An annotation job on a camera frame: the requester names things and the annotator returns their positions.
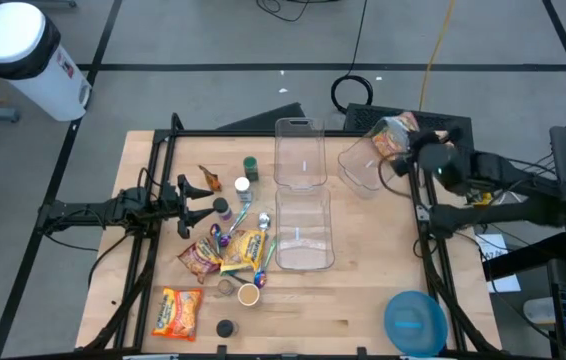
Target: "white cylinder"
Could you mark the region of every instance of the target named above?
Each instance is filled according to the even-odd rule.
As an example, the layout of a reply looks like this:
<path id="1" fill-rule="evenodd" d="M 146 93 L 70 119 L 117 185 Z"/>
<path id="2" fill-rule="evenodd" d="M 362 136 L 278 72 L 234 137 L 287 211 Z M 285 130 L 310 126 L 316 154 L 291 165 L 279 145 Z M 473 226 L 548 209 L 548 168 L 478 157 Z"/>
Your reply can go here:
<path id="1" fill-rule="evenodd" d="M 56 26 L 35 6 L 0 5 L 0 78 L 54 119 L 71 121 L 85 115 L 92 87 L 60 38 Z"/>

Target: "floor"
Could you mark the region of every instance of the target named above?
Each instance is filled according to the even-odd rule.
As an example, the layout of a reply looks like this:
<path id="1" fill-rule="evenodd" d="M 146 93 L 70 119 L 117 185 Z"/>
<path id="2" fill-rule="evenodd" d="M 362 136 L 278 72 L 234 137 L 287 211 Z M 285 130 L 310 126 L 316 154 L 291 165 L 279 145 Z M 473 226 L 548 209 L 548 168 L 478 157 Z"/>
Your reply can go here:
<path id="1" fill-rule="evenodd" d="M 95 81 L 60 183 L 50 179 L 66 135 L 75 132 L 68 127 L 78 124 L 52 120 L 0 81 L 0 98 L 21 112 L 20 122 L 0 123 L 0 316 L 48 189 L 47 199 L 107 198 L 127 131 L 165 128 L 173 111 L 188 129 L 213 129 L 296 101 L 331 128 L 343 123 L 329 89 L 352 60 L 362 0 L 309 5 L 295 23 L 247 0 L 77 3 L 73 9 L 39 3 Z M 281 3 L 288 17 L 302 7 Z M 458 0 L 436 60 L 450 66 L 431 73 L 423 109 L 471 117 L 482 150 L 528 161 L 549 153 L 548 129 L 566 124 L 566 47 L 547 4 L 566 31 L 566 0 Z M 418 107 L 423 64 L 446 7 L 437 0 L 369 0 L 356 60 L 369 66 L 355 73 L 372 81 L 375 105 Z M 102 36 L 104 29 L 111 33 Z M 355 84 L 345 83 L 337 96 L 365 100 Z M 553 231 L 529 224 L 506 229 L 532 242 Z M 99 237 L 74 229 L 58 235 L 91 247 Z M 42 242 L 3 356 L 72 350 L 94 259 Z M 519 279 L 523 291 L 506 295 L 517 306 L 549 295 L 543 269 Z M 547 340 L 492 300 L 506 350 L 549 355 Z"/>

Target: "blue plastic lid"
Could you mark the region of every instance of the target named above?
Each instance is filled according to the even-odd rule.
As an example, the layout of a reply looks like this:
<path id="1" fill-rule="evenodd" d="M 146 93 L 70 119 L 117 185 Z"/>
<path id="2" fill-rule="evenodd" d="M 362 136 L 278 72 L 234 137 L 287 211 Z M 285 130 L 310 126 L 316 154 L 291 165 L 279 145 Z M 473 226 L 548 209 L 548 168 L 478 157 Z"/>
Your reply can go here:
<path id="1" fill-rule="evenodd" d="M 405 291 L 385 308 L 385 333 L 404 354 L 434 356 L 447 339 L 447 321 L 439 304 L 418 291 Z"/>

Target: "snack bag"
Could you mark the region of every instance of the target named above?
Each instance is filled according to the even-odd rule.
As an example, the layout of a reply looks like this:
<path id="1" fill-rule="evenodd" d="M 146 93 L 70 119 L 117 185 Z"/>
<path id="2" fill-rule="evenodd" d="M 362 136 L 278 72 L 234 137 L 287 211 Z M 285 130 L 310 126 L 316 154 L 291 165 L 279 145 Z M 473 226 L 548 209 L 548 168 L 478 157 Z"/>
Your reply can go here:
<path id="1" fill-rule="evenodd" d="M 399 116 L 384 117 L 372 129 L 372 142 L 384 158 L 394 159 L 395 154 L 408 150 L 410 131 L 418 131 L 416 118 L 410 112 Z"/>
<path id="2" fill-rule="evenodd" d="M 194 341 L 196 313 L 201 304 L 202 293 L 201 289 L 178 291 L 163 288 L 161 310 L 152 335 Z"/>
<path id="3" fill-rule="evenodd" d="M 215 272 L 221 266 L 221 257 L 216 253 L 210 241 L 202 237 L 190 245 L 181 255 L 179 260 L 196 275 L 199 284 L 203 284 L 205 275 Z"/>
<path id="4" fill-rule="evenodd" d="M 221 272 L 252 268 L 261 265 L 265 232 L 260 230 L 236 230 L 225 248 Z"/>

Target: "cup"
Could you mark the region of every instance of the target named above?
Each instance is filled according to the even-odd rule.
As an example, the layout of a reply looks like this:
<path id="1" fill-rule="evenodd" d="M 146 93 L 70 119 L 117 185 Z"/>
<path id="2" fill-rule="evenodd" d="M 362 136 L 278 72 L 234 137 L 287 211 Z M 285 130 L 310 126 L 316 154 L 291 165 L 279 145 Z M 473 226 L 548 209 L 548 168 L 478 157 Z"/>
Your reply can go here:
<path id="1" fill-rule="evenodd" d="M 244 306 L 251 307 L 256 305 L 261 298 L 261 291 L 254 284 L 243 284 L 238 292 L 239 302 Z"/>

